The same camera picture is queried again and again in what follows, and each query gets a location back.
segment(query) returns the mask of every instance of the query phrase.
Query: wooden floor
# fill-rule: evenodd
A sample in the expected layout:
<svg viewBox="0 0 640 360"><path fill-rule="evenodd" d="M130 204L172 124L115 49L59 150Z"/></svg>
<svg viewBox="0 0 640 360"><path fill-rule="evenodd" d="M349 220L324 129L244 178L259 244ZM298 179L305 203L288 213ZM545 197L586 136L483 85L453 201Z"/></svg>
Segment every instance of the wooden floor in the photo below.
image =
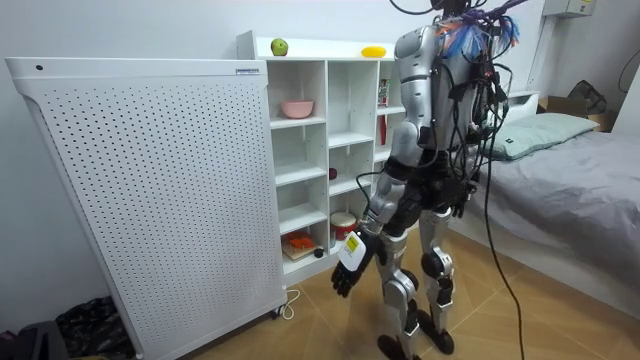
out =
<svg viewBox="0 0 640 360"><path fill-rule="evenodd" d="M451 232L445 246L455 264L449 327L456 351L445 356L418 333L422 359L519 359L516 310L484 246ZM422 280L414 231L404 267ZM505 257L503 268L524 311L527 359L640 359L640 321ZM258 319L187 355L207 359L384 359L376 347L389 333L380 282L371 264L348 299L331 288L331 270L308 279L293 303L295 317ZM418 304L427 307L424 287Z"/></svg>

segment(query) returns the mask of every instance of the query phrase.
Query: white cable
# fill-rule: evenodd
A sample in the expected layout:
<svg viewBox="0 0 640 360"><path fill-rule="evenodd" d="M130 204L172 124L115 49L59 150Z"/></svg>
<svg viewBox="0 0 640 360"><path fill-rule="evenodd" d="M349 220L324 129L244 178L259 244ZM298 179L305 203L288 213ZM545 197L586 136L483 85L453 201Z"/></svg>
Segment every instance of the white cable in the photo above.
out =
<svg viewBox="0 0 640 360"><path fill-rule="evenodd" d="M296 296L293 297L293 299L287 301L286 304L284 304L284 307L282 309L282 318L285 320L291 320L293 319L293 316L296 314L295 311L293 311L293 308L291 307L291 303L293 303L294 301L298 300L298 298L300 297L300 290L287 290L287 294L290 292L296 292L298 293ZM291 310L291 316L287 316L287 309Z"/></svg>

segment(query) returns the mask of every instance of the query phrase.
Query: yellow sticker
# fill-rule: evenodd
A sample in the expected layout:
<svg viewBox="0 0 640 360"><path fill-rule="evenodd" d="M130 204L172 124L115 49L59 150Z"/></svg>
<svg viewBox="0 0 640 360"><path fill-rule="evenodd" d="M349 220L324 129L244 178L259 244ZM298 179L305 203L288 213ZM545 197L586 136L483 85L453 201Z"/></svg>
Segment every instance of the yellow sticker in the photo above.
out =
<svg viewBox="0 0 640 360"><path fill-rule="evenodd" d="M349 240L347 240L347 247L351 252L354 252L358 247L358 240L354 239L353 236L349 236Z"/></svg>

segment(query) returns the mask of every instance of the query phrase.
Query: pillow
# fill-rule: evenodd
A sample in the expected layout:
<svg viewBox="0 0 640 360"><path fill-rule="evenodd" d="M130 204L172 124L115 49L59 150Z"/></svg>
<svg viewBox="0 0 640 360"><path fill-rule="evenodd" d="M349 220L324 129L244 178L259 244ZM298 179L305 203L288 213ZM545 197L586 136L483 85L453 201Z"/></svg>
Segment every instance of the pillow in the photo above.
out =
<svg viewBox="0 0 640 360"><path fill-rule="evenodd" d="M546 113L528 116L504 124L496 135L493 158L516 160L536 150L563 143L597 127L598 124L576 116ZM489 144L485 155L489 153Z"/></svg>

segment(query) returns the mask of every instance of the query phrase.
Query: white bookshelf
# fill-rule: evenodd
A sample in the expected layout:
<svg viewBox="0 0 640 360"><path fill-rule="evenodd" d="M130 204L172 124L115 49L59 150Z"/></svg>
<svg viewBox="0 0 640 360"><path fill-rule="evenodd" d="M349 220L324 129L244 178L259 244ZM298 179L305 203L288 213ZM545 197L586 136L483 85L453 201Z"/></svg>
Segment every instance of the white bookshelf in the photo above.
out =
<svg viewBox="0 0 640 360"><path fill-rule="evenodd" d="M283 256L287 286L335 266L343 242L330 247L329 217L336 211L360 216L365 198L356 176L380 169L391 152L393 128L404 118L400 84L395 73L392 44L284 38L285 57L271 54L273 37L247 32L237 37L238 58L267 61L267 97L271 118L273 161L277 186L280 234L305 230L325 253L298 261ZM360 55L365 46L387 48L380 59ZM390 79L389 105L378 107L378 84ZM285 100L313 100L312 114L287 119L280 110ZM387 119L382 145L378 116ZM336 179L328 170L335 168ZM371 176L360 183L371 191Z"/></svg>

